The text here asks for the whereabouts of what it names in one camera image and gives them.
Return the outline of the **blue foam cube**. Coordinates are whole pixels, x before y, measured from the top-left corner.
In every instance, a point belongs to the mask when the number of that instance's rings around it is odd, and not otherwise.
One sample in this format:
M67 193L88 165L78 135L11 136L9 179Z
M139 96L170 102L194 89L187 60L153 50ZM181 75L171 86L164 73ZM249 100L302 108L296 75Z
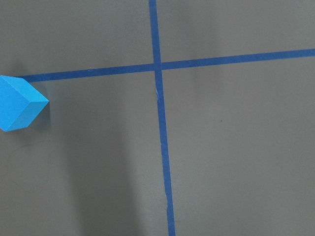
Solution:
M0 77L0 128L27 128L49 100L23 78Z

